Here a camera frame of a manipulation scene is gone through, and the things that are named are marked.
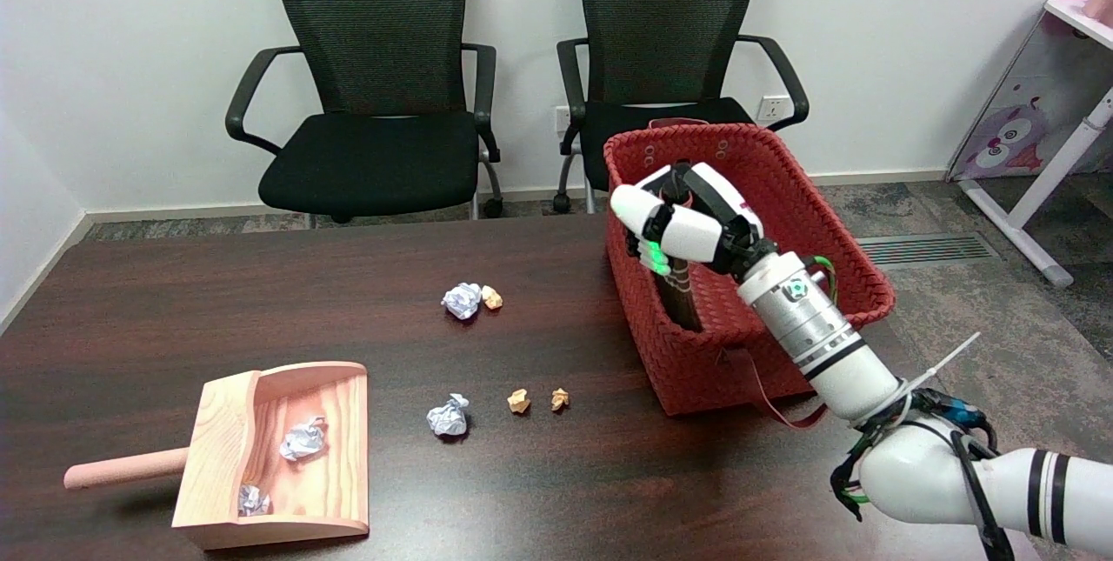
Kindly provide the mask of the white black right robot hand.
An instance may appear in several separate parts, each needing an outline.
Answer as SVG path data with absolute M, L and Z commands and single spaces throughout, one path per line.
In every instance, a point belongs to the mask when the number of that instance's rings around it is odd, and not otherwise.
M 610 210 L 623 224 L 628 255 L 659 277 L 695 263 L 743 280 L 779 252 L 741 193 L 708 164 L 679 161 L 618 185 Z

